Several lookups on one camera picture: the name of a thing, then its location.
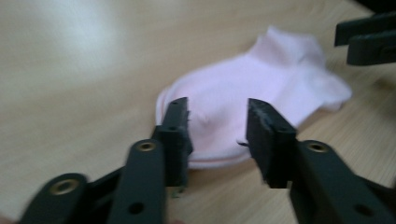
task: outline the hole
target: hole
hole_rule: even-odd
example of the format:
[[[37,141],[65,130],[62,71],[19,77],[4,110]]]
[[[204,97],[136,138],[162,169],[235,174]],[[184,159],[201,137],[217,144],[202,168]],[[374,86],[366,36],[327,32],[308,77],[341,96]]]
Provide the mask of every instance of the hole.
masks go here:
[[[318,143],[311,143],[308,145],[308,148],[316,152],[327,152],[327,148]]]
[[[129,212],[132,215],[137,215],[143,212],[145,210],[145,205],[142,203],[133,203],[131,206],[129,206]]]
[[[373,210],[363,204],[356,204],[355,210],[366,217],[372,217],[374,215]]]
[[[53,195],[63,195],[66,193],[70,193],[78,187],[78,181],[75,179],[66,179],[61,180],[54,185],[52,185],[49,189],[49,192]]]
[[[155,144],[153,143],[142,143],[137,147],[140,151],[151,151],[154,148]]]

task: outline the pink sock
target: pink sock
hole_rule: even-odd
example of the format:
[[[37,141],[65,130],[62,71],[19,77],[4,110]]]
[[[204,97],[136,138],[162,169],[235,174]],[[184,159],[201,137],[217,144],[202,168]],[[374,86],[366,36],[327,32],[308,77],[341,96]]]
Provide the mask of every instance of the pink sock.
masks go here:
[[[167,105],[189,98],[191,169],[215,168],[250,158],[246,142],[248,98],[270,103],[294,127],[319,108],[338,110],[351,90],[325,68],[312,35],[270,27],[245,54],[195,70],[163,90],[157,100],[160,124]]]

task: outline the wooden table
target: wooden table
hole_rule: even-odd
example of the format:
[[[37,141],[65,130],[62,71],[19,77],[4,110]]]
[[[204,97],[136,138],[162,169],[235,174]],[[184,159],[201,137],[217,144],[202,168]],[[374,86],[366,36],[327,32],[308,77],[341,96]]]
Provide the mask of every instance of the wooden table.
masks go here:
[[[390,186],[396,64],[349,66],[347,48],[333,47],[338,22],[369,14],[343,0],[2,1],[0,211],[18,218],[56,175],[94,180],[122,166],[128,147],[149,137],[164,87],[245,52],[270,24],[315,35],[328,68],[354,91],[299,139],[330,144],[357,174]],[[182,197],[168,201],[170,219],[296,222],[288,191],[262,185],[253,161],[190,179]]]

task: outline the wood grain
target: wood grain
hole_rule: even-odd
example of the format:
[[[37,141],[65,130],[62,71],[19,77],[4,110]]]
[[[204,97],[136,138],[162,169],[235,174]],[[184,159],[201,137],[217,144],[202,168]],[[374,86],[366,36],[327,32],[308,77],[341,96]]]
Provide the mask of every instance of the wood grain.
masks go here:
[[[273,24],[315,35],[328,67],[353,89],[300,139],[336,148],[359,175],[396,174],[396,66],[346,65],[337,22],[368,16],[344,0],[2,1],[0,211],[18,218],[49,179],[91,180],[120,167],[149,137],[155,100],[190,70],[246,51]],[[293,223],[286,190],[268,189],[253,161],[191,172],[169,218],[194,223]]]

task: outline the table surface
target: table surface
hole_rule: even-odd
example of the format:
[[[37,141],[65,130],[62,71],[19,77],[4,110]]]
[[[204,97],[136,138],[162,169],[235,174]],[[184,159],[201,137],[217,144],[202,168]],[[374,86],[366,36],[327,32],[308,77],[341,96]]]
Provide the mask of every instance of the table surface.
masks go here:
[[[333,146],[358,175],[396,174],[396,64],[346,64],[335,25],[370,15],[345,0],[2,1],[0,211],[18,218],[64,173],[97,179],[149,137],[159,92],[189,71],[245,52],[269,25],[317,37],[327,66],[354,94],[317,113],[299,139]],[[170,219],[295,223],[285,189],[268,189],[252,160],[193,171]]]

